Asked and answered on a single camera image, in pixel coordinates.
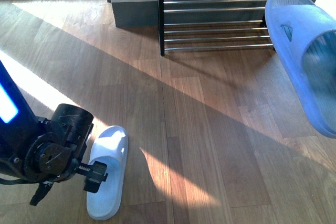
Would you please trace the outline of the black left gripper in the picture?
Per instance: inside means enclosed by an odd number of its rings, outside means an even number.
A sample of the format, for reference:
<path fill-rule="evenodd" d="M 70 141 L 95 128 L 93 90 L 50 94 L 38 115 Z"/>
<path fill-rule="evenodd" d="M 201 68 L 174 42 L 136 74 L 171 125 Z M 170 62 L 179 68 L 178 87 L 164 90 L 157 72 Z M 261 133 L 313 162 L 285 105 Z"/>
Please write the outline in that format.
<path fill-rule="evenodd" d="M 60 104 L 50 120 L 39 120 L 43 132 L 32 142 L 24 159 L 25 177 L 32 183 L 62 182 L 85 176 L 84 191 L 97 193 L 107 179 L 107 165 L 82 163 L 94 116 L 75 105 Z"/>

